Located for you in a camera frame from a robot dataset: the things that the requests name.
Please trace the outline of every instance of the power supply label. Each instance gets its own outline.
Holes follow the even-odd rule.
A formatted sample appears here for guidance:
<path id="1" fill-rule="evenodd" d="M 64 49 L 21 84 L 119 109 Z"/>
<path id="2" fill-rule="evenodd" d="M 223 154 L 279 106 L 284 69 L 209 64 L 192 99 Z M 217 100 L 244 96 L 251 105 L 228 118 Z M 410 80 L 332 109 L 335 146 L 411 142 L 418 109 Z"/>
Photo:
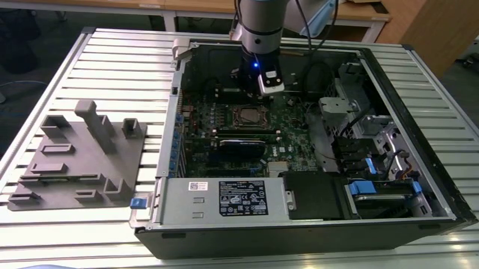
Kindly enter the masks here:
<path id="1" fill-rule="evenodd" d="M 264 181 L 220 181 L 219 213 L 224 217 L 268 215 Z"/>

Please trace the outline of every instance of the open computer tower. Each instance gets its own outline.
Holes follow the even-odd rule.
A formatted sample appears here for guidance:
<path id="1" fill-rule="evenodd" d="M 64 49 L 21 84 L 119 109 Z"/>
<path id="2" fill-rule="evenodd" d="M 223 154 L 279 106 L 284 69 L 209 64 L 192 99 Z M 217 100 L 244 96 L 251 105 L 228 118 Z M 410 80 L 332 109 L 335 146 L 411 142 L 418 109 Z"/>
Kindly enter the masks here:
<path id="1" fill-rule="evenodd" d="M 241 46 L 176 62 L 151 220 L 157 258 L 392 249 L 476 218 L 367 48 L 281 47 L 284 92 L 239 82 Z"/>

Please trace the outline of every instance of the slotted metal table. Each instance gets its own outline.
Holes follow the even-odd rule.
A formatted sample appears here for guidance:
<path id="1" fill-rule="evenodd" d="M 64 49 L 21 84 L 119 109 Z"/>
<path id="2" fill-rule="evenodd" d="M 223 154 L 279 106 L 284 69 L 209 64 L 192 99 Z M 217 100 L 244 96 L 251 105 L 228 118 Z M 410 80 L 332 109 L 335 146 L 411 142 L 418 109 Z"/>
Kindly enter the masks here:
<path id="1" fill-rule="evenodd" d="M 0 268 L 60 265 L 77 268 L 476 268 L 479 225 L 426 237 L 390 251 L 322 253 L 235 259 L 159 260 L 133 236 L 132 210 L 97 208 L 12 212 L 7 209 L 43 132 L 45 115 L 73 114 L 79 99 L 93 99 L 109 120 L 148 123 L 136 192 L 153 189 L 156 162 L 179 37 L 225 40 L 225 35 L 93 29 L 85 31 L 61 64 L 0 162 Z M 284 43 L 304 43 L 284 39 Z M 400 45 L 330 41 L 368 47 L 479 217 L 479 130 L 412 50 Z M 139 211 L 147 220 L 147 211 Z"/>

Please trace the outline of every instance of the motherboard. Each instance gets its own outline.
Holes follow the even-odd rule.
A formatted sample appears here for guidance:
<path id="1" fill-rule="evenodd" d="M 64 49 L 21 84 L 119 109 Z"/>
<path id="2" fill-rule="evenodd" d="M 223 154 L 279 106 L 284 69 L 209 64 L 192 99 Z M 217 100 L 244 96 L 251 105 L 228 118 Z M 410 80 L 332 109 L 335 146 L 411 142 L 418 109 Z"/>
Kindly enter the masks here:
<path id="1" fill-rule="evenodd" d="M 216 85 L 184 94 L 187 177 L 277 177 L 318 170 L 306 113 L 295 96 L 247 96 Z"/>

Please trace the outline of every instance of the white sticker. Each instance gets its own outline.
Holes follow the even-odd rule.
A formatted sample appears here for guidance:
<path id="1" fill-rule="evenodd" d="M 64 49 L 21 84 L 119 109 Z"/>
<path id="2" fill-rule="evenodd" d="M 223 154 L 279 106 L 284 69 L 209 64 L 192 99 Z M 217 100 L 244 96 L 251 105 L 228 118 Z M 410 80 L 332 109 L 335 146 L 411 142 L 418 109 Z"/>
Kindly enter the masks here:
<path id="1" fill-rule="evenodd" d="M 188 191 L 207 191 L 208 183 L 207 182 L 189 182 Z"/>
<path id="2" fill-rule="evenodd" d="M 388 18 L 379 18 L 379 17 L 372 17 L 371 18 L 374 21 L 388 21 Z"/>
<path id="3" fill-rule="evenodd" d="M 140 7 L 160 8 L 157 4 L 139 4 Z"/>

